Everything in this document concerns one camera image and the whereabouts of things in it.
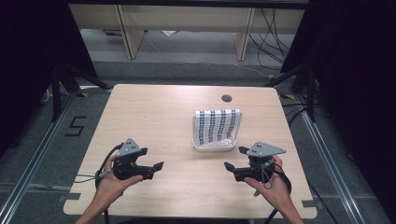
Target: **wooden table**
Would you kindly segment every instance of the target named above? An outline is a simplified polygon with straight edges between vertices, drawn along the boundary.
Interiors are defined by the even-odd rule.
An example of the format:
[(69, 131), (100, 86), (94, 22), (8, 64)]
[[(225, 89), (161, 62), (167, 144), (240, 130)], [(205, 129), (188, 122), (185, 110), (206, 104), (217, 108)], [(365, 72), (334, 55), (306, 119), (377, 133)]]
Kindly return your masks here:
[[(230, 103), (221, 100), (233, 97)], [(192, 147), (192, 116), (196, 110), (237, 108), (243, 113), (237, 146), (228, 152), (198, 152)], [(236, 182), (224, 162), (247, 167), (248, 157), (237, 147), (251, 147), (256, 141), (282, 147), (279, 157), (292, 183), (291, 197), (304, 218), (314, 218), (304, 171), (293, 143), (276, 90), (255, 87), (117, 85), (78, 171), (93, 175), (107, 153), (132, 137), (148, 154), (137, 164), (151, 166), (164, 161), (152, 180), (128, 188), (109, 208), (110, 215), (131, 217), (218, 217), (263, 218), (273, 207), (254, 189)], [(76, 180), (86, 177), (77, 176)], [(67, 200), (64, 211), (80, 215), (95, 193), (93, 181), (74, 184), (71, 193), (79, 200)]]

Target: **handheld controller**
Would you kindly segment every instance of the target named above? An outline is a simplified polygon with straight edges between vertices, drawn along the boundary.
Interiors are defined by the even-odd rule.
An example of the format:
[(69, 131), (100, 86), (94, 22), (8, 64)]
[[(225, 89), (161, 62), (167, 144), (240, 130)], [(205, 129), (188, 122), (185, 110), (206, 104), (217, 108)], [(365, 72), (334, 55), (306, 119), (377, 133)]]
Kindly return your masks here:
[(267, 183), (275, 170), (275, 162), (271, 156), (285, 153), (286, 150), (256, 142), (251, 148), (240, 147), (239, 152), (248, 156), (249, 167), (235, 168), (227, 161), (224, 162), (225, 168), (233, 173), (235, 180), (239, 182), (244, 181), (245, 177), (251, 177), (259, 182)]
[(121, 146), (113, 162), (112, 170), (114, 176), (120, 180), (128, 179), (134, 175), (142, 175), (143, 180), (152, 179), (154, 173), (161, 171), (163, 168), (163, 161), (153, 166), (137, 165), (137, 158), (146, 155), (147, 152), (148, 149), (146, 147), (140, 148), (132, 138), (128, 138)]

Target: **wrist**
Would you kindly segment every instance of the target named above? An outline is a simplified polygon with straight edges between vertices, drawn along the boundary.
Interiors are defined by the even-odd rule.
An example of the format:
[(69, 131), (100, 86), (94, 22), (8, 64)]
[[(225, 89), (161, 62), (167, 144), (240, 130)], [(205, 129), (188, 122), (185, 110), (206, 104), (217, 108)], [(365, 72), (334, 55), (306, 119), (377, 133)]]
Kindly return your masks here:
[(90, 224), (95, 223), (95, 221), (102, 215), (102, 213), (107, 209), (106, 205), (97, 197), (94, 197), (91, 204), (85, 209), (82, 216), (77, 221), (77, 224)]
[(292, 202), (285, 204), (284, 206), (282, 206), (282, 209), (278, 211), (282, 215), (282, 217), (287, 220), (288, 223), (292, 223), (292, 224), (303, 223), (300, 214), (298, 213), (297, 209), (295, 208)]

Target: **black controller grip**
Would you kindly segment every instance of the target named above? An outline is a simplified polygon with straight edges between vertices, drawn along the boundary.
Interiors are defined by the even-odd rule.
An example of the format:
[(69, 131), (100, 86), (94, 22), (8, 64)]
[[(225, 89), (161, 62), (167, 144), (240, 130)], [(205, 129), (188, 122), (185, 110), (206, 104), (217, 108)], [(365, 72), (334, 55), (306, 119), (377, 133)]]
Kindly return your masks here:
[(119, 180), (128, 179), (134, 175), (142, 175), (143, 180), (152, 179), (154, 173), (160, 171), (163, 168), (163, 161), (154, 166), (132, 166), (131, 164), (122, 165), (115, 164), (113, 166), (113, 174)]
[(245, 177), (255, 178), (257, 181), (267, 183), (272, 176), (272, 170), (275, 169), (275, 165), (272, 163), (268, 167), (264, 168), (265, 174), (262, 174), (262, 167), (260, 165), (252, 165), (250, 167), (235, 168), (232, 164), (224, 162), (225, 168), (233, 173), (237, 182), (244, 181)]

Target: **gray floor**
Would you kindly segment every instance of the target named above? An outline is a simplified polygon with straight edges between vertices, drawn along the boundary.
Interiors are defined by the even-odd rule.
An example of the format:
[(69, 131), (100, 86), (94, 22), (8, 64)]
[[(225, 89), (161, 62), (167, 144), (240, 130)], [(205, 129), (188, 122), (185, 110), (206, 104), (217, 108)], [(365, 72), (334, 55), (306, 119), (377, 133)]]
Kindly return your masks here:
[[(164, 84), (192, 83), (205, 85), (219, 83), (223, 80), (221, 83), (224, 85), (241, 86), (260, 86), (269, 80), (270, 75), (279, 76), (276, 70), (260, 67), (259, 59), (266, 66), (280, 66), (281, 63), (263, 54), (258, 59), (258, 50), (252, 41), (248, 43), (246, 59), (243, 62), (238, 62), (232, 34), (177, 32), (166, 36), (160, 31), (148, 31), (143, 38), (137, 57), (134, 60), (129, 60), (121, 37), (105, 35), (100, 30), (82, 30), (81, 33), (94, 61), (95, 68), (100, 71), (99, 78), (110, 84), (128, 83), (131, 78), (136, 78), (131, 73), (124, 72), (131, 71), (130, 68), (123, 68), (134, 67), (135, 65), (143, 70), (138, 71), (140, 77), (136, 78), (136, 82), (144, 83), (161, 82), (156, 78), (160, 73), (163, 73)], [(253, 35), (253, 37), (257, 41), (260, 40), (258, 35)], [(280, 39), (285, 45), (289, 46), (293, 35), (281, 35)], [(278, 51), (268, 49), (281, 58)], [(175, 76), (179, 77), (179, 81), (177, 81), (177, 78), (171, 79), (164, 75), (172, 74), (172, 71), (175, 71), (175, 64), (177, 65)], [(205, 65), (205, 69), (202, 69), (202, 76), (188, 79), (188, 71), (194, 69), (194, 66), (202, 68), (200, 66), (202, 64)], [(218, 65), (223, 65), (221, 70), (217, 70)], [(186, 71), (187, 78), (183, 77), (183, 69)], [(292, 78), (279, 84), (276, 87), (279, 94), (291, 94), (291, 83)], [(85, 154), (85, 149), (90, 143), (108, 96), (109, 93), (93, 93), (89, 97), (77, 97), (73, 101), (68, 109), (68, 115), (64, 118), (57, 136), (54, 137), (46, 157), (32, 180), (32, 183), (36, 185), (31, 185), (27, 190), (10, 223), (70, 223), (78, 218), (62, 213), (62, 197), (73, 184), (74, 176)], [(296, 102), (293, 99), (282, 99), (281, 103), (282, 105), (288, 105)], [(285, 114), (295, 108), (295, 106), (285, 106)], [(352, 160), (347, 158), (347, 149), (326, 110), (322, 106), (318, 106), (316, 107), (316, 113), (320, 133), (332, 153), (332, 157), (351, 191), (365, 223), (390, 223), (361, 175), (359, 168)], [(73, 141), (65, 141), (64, 135), (73, 132), (68, 126), (74, 116), (87, 116), (87, 119), (80, 121), (82, 122), (80, 125), (85, 126), (84, 132), (81, 136), (74, 138)], [(18, 182), (26, 164), (34, 155), (41, 138), (50, 126), (51, 101), (39, 107), (33, 118), (26, 126), (24, 133), (21, 134), (21, 143), (17, 147), (10, 148), (0, 159), (0, 202), (2, 203), (7, 199), (13, 184)], [(310, 137), (304, 120), (301, 117), (297, 118), (291, 124), (290, 130), (306, 177), (318, 191), (319, 196), (323, 198), (339, 223), (356, 223), (347, 214), (318, 152), (318, 146)], [(73, 148), (70, 149), (72, 153), (64, 153), (68, 148)], [(333, 223), (329, 213), (318, 199), (318, 195), (314, 191), (312, 191), (312, 194), (317, 202), (318, 216), (305, 222)], [(124, 218), (113, 217), (111, 220), (112, 223), (118, 223), (123, 221)], [(255, 223), (263, 223), (263, 220), (255, 220)], [(271, 223), (285, 222), (282, 219), (275, 219)]]

